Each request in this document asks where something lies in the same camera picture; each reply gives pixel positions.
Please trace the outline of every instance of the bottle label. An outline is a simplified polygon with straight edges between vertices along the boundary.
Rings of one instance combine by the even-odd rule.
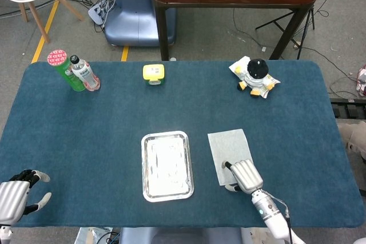
[[[82,69],[73,70],[73,73],[91,89],[95,89],[98,86],[98,81],[89,63],[85,62]]]

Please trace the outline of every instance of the bottle cap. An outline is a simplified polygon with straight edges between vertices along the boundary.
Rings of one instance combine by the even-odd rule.
[[[71,61],[72,64],[77,64],[79,62],[79,58],[78,58],[77,55],[72,55],[70,57],[70,61]]]

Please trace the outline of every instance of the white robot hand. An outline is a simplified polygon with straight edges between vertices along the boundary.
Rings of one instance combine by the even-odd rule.
[[[51,193],[46,193],[36,204],[27,206],[30,189],[39,180],[49,182],[50,177],[36,170],[24,170],[7,182],[0,184],[0,243],[8,244],[11,240],[11,226],[23,215],[38,211],[47,204]]]
[[[243,191],[252,195],[252,203],[257,208],[264,223],[276,239],[283,239],[290,244],[305,244],[291,229],[289,212],[286,204],[286,219],[283,217],[276,204],[272,200],[273,196],[262,190],[263,179],[250,159],[242,160],[231,165],[224,161],[222,168],[228,168],[234,175],[238,185],[226,185],[229,191]]]

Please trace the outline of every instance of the green bottle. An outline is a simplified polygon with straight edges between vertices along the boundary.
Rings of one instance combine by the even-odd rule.
[[[67,81],[74,91],[84,91],[85,86],[82,81],[74,75],[71,70],[71,62],[63,50],[54,50],[48,57],[47,62],[54,67],[60,75]]]

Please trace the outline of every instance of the pink lid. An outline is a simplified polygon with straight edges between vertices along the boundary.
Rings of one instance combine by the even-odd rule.
[[[64,50],[54,50],[48,55],[47,61],[48,64],[51,66],[58,66],[60,64],[63,64],[66,58],[67,55]]]

